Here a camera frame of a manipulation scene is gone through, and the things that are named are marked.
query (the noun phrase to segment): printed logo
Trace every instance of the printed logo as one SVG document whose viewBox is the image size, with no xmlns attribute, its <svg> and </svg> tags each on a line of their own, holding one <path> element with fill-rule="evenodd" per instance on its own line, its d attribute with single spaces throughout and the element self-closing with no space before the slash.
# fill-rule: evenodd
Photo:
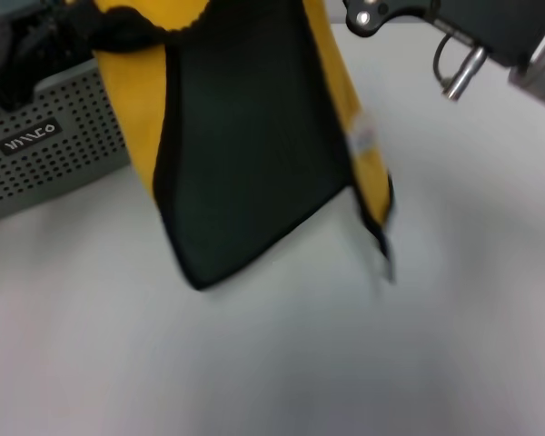
<svg viewBox="0 0 545 436">
<path fill-rule="evenodd" d="M 63 131 L 54 118 L 42 121 L 26 130 L 0 141 L 0 151 L 6 156 L 22 152 L 31 145 L 41 143 Z"/>
</svg>

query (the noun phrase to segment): white tag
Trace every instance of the white tag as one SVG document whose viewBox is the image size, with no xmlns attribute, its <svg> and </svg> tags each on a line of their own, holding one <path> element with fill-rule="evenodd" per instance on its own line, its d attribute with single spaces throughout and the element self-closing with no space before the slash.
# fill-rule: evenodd
<svg viewBox="0 0 545 436">
<path fill-rule="evenodd" d="M 377 146 L 377 136 L 372 118 L 365 112 L 359 113 L 348 134 L 349 151 L 355 156 L 365 154 Z"/>
</svg>

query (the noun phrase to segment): bag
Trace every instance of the bag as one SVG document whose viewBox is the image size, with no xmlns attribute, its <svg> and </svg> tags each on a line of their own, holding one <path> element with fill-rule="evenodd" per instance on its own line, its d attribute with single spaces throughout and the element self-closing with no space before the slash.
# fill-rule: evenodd
<svg viewBox="0 0 545 436">
<path fill-rule="evenodd" d="M 322 0 L 71 7 L 194 288 L 241 270 L 348 185 L 389 259 L 391 180 Z"/>
</svg>

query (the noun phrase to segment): screw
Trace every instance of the screw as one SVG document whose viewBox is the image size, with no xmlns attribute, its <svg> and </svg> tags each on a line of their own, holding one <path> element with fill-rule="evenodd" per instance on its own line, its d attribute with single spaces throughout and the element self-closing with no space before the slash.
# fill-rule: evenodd
<svg viewBox="0 0 545 436">
<path fill-rule="evenodd" d="M 360 12 L 357 14 L 357 24 L 367 25 L 370 22 L 370 14 L 367 12 Z"/>
</svg>

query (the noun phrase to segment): white surface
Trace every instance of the white surface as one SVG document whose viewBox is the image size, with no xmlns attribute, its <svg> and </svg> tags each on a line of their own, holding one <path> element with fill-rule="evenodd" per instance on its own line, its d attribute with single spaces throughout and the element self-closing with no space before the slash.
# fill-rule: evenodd
<svg viewBox="0 0 545 436">
<path fill-rule="evenodd" d="M 344 193 L 193 292 L 114 174 L 0 222 L 0 436 L 545 436 L 545 109 L 492 65 L 443 101 L 425 25 L 335 32 L 395 177 L 398 285 Z"/>
<path fill-rule="evenodd" d="M 342 0 L 325 0 L 325 8 L 332 23 L 345 23 L 347 9 Z"/>
</svg>

